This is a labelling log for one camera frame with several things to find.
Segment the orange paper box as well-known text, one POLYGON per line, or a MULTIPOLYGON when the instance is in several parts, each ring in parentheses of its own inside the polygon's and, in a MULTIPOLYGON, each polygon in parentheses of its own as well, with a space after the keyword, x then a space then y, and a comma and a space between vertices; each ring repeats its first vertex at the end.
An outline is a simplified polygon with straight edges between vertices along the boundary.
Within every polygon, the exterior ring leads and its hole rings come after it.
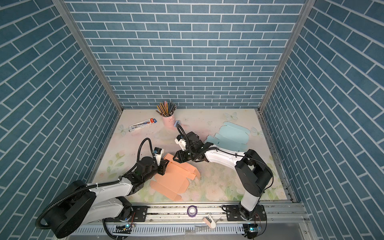
POLYGON ((150 181, 150 187, 164 195, 171 201, 181 201, 181 194, 185 193, 190 185, 190 180, 200 178, 196 167, 188 163, 178 163, 173 160, 173 155, 166 154, 164 159, 169 163, 164 175, 156 174, 155 180, 150 181))

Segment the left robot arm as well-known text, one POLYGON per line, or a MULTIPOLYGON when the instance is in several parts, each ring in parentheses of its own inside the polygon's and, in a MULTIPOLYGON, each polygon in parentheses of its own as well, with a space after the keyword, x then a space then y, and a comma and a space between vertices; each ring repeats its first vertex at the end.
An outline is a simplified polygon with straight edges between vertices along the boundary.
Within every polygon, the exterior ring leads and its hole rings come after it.
POLYGON ((127 196, 144 187, 156 174, 164 175, 168 160, 144 157, 134 171, 117 180, 86 185, 78 180, 61 192, 39 215, 36 228, 52 230, 59 239, 75 232, 80 226, 102 219, 121 222, 132 218, 133 207, 127 196))

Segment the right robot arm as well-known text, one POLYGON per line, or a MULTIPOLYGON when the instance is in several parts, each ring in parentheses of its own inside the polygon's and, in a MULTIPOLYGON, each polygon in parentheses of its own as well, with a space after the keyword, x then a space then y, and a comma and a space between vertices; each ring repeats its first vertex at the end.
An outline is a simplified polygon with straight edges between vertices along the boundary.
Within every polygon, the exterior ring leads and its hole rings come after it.
POLYGON ((178 163, 192 161, 195 163, 216 163, 233 169, 238 174, 245 189, 244 196, 239 203, 240 215, 249 220, 256 215, 256 207, 269 183, 274 179, 272 170, 254 150, 234 152, 223 150, 213 143, 203 143, 193 132, 187 135, 179 134, 175 143, 181 148, 176 152, 173 160, 178 163))

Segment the light blue flat paper box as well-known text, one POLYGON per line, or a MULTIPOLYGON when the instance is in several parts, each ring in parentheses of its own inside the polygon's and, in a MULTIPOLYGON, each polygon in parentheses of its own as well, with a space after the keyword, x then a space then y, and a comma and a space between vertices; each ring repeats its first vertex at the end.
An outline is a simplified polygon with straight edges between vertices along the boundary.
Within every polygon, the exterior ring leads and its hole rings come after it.
POLYGON ((218 133, 208 136, 206 143, 213 143, 220 149, 234 152, 246 152, 251 131, 231 122, 224 122, 218 133))

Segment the white pen box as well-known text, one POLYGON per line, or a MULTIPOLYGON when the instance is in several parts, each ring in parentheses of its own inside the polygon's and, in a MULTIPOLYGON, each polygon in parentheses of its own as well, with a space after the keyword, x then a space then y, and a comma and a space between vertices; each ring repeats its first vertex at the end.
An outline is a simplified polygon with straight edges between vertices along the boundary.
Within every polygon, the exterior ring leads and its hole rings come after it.
POLYGON ((157 123, 157 120, 154 118, 151 118, 151 119, 133 124, 133 125, 129 126, 129 132, 133 132, 133 131, 136 131, 138 129, 145 128, 145 127, 153 125, 155 123, 157 123))

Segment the pink pencil cup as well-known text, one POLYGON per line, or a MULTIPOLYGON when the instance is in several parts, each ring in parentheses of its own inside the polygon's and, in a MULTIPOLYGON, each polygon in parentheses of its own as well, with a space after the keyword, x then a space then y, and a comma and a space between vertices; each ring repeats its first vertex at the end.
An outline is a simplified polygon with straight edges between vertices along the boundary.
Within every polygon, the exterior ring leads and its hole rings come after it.
POLYGON ((163 124, 166 128, 173 128, 175 125, 175 117, 169 116, 169 117, 163 117, 163 124))

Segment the bundle of coloured pencils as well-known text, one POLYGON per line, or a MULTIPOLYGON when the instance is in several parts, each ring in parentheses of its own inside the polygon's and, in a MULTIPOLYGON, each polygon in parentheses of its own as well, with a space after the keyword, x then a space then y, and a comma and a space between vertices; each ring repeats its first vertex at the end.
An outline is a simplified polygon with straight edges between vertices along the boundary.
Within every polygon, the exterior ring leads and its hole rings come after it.
POLYGON ((162 117, 171 117, 175 110, 177 109, 177 106, 173 102, 167 102, 163 101, 157 104, 157 110, 156 112, 161 115, 162 117))

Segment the purple tape roll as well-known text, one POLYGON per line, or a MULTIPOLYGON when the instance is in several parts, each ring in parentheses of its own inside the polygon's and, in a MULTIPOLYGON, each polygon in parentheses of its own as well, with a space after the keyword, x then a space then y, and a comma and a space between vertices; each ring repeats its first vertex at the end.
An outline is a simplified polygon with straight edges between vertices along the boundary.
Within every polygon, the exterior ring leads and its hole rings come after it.
POLYGON ((197 206, 194 206, 194 205, 190 205, 188 206, 187 208, 187 214, 190 218, 194 218, 198 213, 198 208, 197 206))

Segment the white pink clip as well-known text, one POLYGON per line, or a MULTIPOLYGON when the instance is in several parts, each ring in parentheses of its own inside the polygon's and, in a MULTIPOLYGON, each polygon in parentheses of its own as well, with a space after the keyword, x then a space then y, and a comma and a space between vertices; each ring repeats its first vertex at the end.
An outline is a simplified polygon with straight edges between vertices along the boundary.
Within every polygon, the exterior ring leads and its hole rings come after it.
POLYGON ((203 222, 210 228, 215 229, 217 224, 215 220, 211 216, 207 216, 203 218, 203 222))

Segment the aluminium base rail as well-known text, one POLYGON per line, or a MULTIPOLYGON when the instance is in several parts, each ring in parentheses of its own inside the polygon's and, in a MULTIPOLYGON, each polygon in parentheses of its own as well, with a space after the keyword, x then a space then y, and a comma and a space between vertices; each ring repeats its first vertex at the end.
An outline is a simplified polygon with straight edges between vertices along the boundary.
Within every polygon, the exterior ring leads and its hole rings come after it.
POLYGON ((235 202, 143 203, 134 204, 134 219, 88 223, 70 234, 68 240, 108 239, 108 234, 126 240, 141 237, 240 235, 244 240, 316 240, 315 230, 304 205, 290 201, 262 201, 252 220, 240 216, 235 202), (194 218, 187 214, 197 206, 194 218), (203 218, 211 216, 217 226, 210 229, 203 218))

